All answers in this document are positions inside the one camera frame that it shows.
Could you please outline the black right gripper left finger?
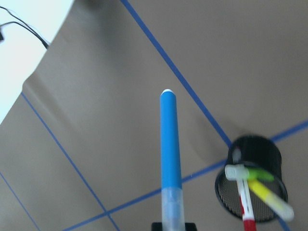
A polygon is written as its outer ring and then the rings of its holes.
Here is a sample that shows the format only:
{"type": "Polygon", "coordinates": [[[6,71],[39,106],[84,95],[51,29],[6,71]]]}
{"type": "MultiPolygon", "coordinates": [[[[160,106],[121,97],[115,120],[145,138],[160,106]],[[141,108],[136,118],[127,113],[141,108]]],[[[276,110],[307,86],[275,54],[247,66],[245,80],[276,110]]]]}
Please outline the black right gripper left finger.
{"type": "Polygon", "coordinates": [[[153,222],[151,224],[151,231],[162,231],[163,225],[162,222],[153,222]]]}

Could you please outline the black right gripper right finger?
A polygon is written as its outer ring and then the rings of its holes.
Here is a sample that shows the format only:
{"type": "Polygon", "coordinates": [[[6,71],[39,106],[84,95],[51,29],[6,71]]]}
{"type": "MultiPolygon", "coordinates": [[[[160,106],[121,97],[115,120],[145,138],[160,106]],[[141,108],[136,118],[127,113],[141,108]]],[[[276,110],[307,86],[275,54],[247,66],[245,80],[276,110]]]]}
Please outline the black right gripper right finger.
{"type": "Polygon", "coordinates": [[[197,231],[197,226],[195,223],[186,222],[185,223],[185,230],[186,231],[197,231]]]}

